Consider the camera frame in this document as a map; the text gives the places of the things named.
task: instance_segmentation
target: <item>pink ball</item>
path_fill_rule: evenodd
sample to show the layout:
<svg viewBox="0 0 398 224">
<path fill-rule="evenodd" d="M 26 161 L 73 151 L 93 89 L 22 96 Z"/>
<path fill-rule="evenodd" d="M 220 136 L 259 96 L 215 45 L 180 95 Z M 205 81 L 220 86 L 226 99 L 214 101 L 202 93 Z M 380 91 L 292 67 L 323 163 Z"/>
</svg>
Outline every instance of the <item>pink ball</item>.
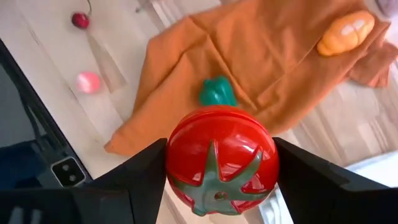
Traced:
<svg viewBox="0 0 398 224">
<path fill-rule="evenodd" d="M 77 88 L 87 94 L 96 93 L 101 86 L 99 76 L 93 72 L 81 72 L 77 76 L 76 83 Z"/>
</svg>

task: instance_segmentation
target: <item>cherry stem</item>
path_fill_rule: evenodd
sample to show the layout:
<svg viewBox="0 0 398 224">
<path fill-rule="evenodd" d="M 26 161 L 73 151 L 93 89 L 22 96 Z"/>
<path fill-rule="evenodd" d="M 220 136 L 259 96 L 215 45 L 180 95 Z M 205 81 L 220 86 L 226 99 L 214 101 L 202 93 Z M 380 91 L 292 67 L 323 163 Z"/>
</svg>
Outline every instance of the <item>cherry stem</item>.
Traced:
<svg viewBox="0 0 398 224">
<path fill-rule="evenodd" d="M 88 3 L 88 7 L 90 7 L 90 9 L 88 10 L 87 16 L 90 17 L 91 13 L 93 12 L 93 8 L 91 7 L 91 1 L 90 0 L 87 0 L 87 3 Z"/>
</svg>

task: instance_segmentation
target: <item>orange cloth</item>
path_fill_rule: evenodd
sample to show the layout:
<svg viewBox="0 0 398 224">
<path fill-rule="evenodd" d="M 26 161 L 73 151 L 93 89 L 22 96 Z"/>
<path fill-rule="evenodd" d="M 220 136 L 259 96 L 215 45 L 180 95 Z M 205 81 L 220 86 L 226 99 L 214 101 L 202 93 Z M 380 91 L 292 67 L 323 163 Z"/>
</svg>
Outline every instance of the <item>orange cloth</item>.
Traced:
<svg viewBox="0 0 398 224">
<path fill-rule="evenodd" d="M 386 86 L 398 54 L 384 42 L 388 23 L 376 19 L 366 40 L 341 55 L 322 57 L 314 47 L 336 18 L 366 9 L 361 2 L 245 0 L 182 19 L 149 42 L 133 114 L 106 150 L 131 156 L 169 137 L 200 107 L 204 79 L 218 75 L 271 134 L 291 128 L 347 78 Z"/>
</svg>

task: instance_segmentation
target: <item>red plastic tomato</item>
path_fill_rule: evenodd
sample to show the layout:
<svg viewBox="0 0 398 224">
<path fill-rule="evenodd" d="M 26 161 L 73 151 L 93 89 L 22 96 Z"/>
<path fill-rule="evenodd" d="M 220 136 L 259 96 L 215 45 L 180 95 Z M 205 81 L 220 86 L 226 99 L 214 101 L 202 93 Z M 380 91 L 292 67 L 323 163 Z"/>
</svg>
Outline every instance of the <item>red plastic tomato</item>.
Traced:
<svg viewBox="0 0 398 224">
<path fill-rule="evenodd" d="M 167 146 L 167 177 L 192 212 L 237 215 L 261 203 L 279 173 L 275 144 L 252 116 L 209 106 L 186 116 Z"/>
</svg>

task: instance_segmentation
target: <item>toy vegetable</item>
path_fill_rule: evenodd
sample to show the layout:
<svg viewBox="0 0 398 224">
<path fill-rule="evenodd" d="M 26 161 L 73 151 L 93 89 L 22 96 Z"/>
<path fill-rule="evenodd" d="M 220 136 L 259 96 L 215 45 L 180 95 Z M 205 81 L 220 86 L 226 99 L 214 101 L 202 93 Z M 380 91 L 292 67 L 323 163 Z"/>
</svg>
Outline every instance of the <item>toy vegetable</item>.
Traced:
<svg viewBox="0 0 398 224">
<path fill-rule="evenodd" d="M 229 80 L 222 76 L 211 80 L 205 80 L 203 89 L 200 93 L 200 102 L 204 106 L 236 106 L 236 98 Z"/>
<path fill-rule="evenodd" d="M 317 45 L 323 56 L 338 55 L 362 44 L 374 26 L 368 11 L 358 11 L 335 20 Z"/>
<path fill-rule="evenodd" d="M 279 158 L 271 136 L 251 115 L 207 106 L 174 129 L 166 170 L 173 191 L 193 213 L 239 215 L 274 189 Z"/>
</svg>

